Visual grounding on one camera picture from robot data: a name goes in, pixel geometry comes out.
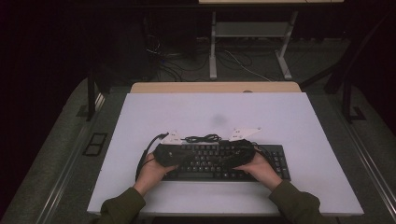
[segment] person's left hand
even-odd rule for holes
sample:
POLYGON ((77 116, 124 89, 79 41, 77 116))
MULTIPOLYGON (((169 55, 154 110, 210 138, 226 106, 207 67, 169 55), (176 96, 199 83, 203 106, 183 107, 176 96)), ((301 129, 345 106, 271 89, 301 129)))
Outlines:
POLYGON ((176 168, 177 166, 161 166, 155 161, 152 153, 149 153, 145 159, 145 165, 143 165, 133 188, 142 196, 145 196, 150 189, 160 183, 166 173, 175 170, 176 168))

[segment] black game controller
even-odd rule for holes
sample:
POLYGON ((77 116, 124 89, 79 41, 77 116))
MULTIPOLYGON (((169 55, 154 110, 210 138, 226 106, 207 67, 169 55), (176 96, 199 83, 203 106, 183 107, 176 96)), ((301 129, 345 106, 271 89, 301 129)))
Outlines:
POLYGON ((234 168, 245 165, 251 162, 256 154, 256 149, 248 140, 239 140, 234 142, 221 141, 221 146, 230 147, 233 154, 220 159, 215 159, 213 162, 224 168, 234 168))
POLYGON ((155 160, 163 167, 179 165, 194 156, 191 150, 181 149, 178 145, 159 144, 152 153, 155 160))

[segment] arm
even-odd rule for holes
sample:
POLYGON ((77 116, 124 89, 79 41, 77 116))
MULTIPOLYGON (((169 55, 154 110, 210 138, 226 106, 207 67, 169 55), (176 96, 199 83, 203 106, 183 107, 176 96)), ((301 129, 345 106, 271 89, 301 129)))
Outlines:
POLYGON ((234 169, 250 173, 271 190, 269 199, 292 223, 329 223, 329 220, 319 212, 318 198, 312 194, 300 192, 289 181, 283 181, 259 153, 256 153, 250 163, 234 169))
POLYGON ((140 209, 146 205, 143 199, 146 193, 154 188, 166 173, 175 168, 176 166, 161 166, 149 153, 134 185, 120 196, 106 200, 102 204, 101 217, 96 224, 131 223, 140 209))

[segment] dark wall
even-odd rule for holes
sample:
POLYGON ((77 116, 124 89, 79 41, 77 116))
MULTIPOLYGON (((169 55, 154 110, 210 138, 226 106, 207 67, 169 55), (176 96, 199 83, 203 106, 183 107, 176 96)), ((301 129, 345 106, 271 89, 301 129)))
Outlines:
POLYGON ((381 12, 378 13, 381 18, 372 27, 379 26, 373 35, 367 34, 369 41, 353 64, 350 75, 396 135, 396 2, 382 6, 381 12))
POLYGON ((2 1, 0 217, 85 77, 61 1, 2 1))

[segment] metal stand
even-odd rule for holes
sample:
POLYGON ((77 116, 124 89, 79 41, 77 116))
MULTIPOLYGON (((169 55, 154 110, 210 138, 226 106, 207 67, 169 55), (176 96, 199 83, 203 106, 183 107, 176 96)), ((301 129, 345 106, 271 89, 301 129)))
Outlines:
POLYGON ((297 11, 294 11, 291 14, 290 23, 284 35, 282 48, 280 48, 280 51, 276 51, 277 62, 279 63, 280 69, 282 70, 282 74, 286 80, 291 80, 291 73, 288 68, 288 65, 286 64, 284 56, 285 56, 286 48, 288 47, 290 41, 291 32, 293 31, 294 28, 294 23, 296 22, 297 19, 297 15, 298 15, 297 11))
POLYGON ((291 80, 291 73, 284 55, 290 42, 291 33, 298 12, 291 13, 287 22, 216 22, 216 12, 212 13, 212 34, 210 38, 209 69, 210 79, 217 79, 216 37, 283 37, 280 50, 276 50, 276 58, 286 80, 291 80))

